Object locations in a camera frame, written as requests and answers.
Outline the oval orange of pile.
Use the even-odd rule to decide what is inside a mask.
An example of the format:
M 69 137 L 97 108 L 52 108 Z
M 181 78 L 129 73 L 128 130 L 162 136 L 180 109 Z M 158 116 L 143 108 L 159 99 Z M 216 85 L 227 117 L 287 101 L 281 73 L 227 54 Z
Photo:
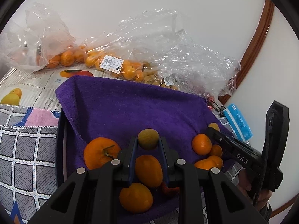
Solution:
M 217 167 L 217 164 L 211 159 L 202 159 L 197 161 L 194 166 L 199 169 L 210 170 L 211 168 Z

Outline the large orange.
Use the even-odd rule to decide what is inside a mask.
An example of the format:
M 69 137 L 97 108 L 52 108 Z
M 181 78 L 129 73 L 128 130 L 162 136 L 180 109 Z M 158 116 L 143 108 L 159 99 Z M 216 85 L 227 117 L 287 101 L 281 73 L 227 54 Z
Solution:
M 217 168 L 221 169 L 223 167 L 224 162 L 221 159 L 221 157 L 212 155 L 212 156 L 209 156 L 208 159 L 212 160 L 216 164 Z

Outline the small orange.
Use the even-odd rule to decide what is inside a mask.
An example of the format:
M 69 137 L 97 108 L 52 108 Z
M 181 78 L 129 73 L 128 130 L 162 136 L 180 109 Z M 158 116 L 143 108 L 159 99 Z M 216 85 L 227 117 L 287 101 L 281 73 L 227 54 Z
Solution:
M 218 157 L 222 157 L 223 155 L 223 150 L 221 148 L 221 146 L 215 144 L 212 145 L 211 150 L 209 152 L 209 156 L 218 156 Z

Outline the yellow-green small fruit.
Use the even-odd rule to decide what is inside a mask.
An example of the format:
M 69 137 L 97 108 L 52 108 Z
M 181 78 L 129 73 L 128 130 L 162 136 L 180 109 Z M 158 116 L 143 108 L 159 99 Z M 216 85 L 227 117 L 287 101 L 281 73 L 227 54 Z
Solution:
M 152 129 L 152 128 L 147 128 L 145 130 L 142 130 L 138 136 L 137 140 L 140 145 L 140 147 L 143 150 L 154 150 L 158 144 L 160 135 L 159 133 Z

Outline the blue tissue pack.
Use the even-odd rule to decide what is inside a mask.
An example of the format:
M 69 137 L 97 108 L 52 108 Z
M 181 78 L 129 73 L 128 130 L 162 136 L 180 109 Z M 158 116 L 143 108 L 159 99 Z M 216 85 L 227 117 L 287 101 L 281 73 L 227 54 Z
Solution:
M 253 133 L 247 121 L 235 104 L 230 104 L 226 107 L 223 114 L 231 125 L 238 140 L 247 143 L 249 139 L 253 137 Z

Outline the purple towel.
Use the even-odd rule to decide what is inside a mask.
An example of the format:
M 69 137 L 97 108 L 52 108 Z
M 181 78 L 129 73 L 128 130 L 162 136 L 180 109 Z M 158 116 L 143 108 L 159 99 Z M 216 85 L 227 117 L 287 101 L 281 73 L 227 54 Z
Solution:
M 91 76 L 72 76 L 55 91 L 68 119 L 66 172 L 85 166 L 85 146 L 98 137 L 121 148 L 146 128 L 165 137 L 169 148 L 194 163 L 193 138 L 219 123 L 203 98 L 158 86 Z

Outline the grey checked bed sheet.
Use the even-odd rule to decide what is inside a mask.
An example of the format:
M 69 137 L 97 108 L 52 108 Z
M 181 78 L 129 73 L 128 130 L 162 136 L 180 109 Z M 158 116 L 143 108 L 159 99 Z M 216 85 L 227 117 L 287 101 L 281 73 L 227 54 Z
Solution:
M 60 112 L 1 105 L 1 204 L 14 223 L 27 223 L 57 189 Z

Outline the fruit print newspaper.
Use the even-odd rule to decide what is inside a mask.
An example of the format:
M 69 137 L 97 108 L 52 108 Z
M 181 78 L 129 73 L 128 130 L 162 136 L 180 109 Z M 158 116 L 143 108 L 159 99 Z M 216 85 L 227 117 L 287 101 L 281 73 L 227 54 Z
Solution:
M 12 69 L 1 81 L 1 98 L 12 90 L 20 89 L 22 96 L 19 106 L 60 111 L 61 105 L 55 91 L 64 81 L 68 80 L 71 72 L 109 78 L 108 73 L 88 68 L 83 64 L 43 69 L 34 73 Z

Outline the clear bag of oranges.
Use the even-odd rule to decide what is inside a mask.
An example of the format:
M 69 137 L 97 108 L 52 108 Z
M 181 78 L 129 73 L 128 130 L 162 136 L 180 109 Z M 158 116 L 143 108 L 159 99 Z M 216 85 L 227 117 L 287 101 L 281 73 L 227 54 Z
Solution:
M 113 35 L 87 38 L 82 47 L 87 67 L 94 67 L 109 77 L 160 86 L 162 79 L 150 57 L 135 38 Z

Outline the white plastic bag left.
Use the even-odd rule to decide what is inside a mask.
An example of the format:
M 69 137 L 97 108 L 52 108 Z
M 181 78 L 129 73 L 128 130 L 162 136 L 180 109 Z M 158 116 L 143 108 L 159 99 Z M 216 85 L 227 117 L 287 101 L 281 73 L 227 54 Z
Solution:
M 25 72 L 84 63 L 87 55 L 56 11 L 34 3 L 26 26 L 12 22 L 1 32 L 1 63 Z

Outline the large clear plastic bag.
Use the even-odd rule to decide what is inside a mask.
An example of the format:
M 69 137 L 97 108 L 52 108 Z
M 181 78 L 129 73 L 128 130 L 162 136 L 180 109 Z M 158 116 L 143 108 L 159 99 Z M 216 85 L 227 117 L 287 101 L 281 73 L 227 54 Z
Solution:
M 149 62 L 185 93 L 218 98 L 236 90 L 240 62 L 195 43 L 177 11 L 144 11 L 120 21 L 117 34 L 137 59 Z

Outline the brown wooden door frame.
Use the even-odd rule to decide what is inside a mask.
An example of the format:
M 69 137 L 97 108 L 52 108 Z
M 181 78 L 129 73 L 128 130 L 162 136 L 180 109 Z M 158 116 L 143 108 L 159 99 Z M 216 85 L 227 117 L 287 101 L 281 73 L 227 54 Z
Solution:
M 259 52 L 263 47 L 263 43 L 266 40 L 266 36 L 268 34 L 268 30 L 272 22 L 274 8 L 275 5 L 271 0 L 265 0 L 261 17 L 259 19 L 256 30 L 252 36 L 252 39 L 247 49 L 245 50 L 241 58 L 241 70 L 237 73 L 236 76 L 232 78 L 232 92 L 219 97 L 219 100 L 222 104 L 228 102 L 229 98 L 233 95 L 233 93 L 240 86 L 244 78 L 247 76 L 257 56 L 259 55 Z

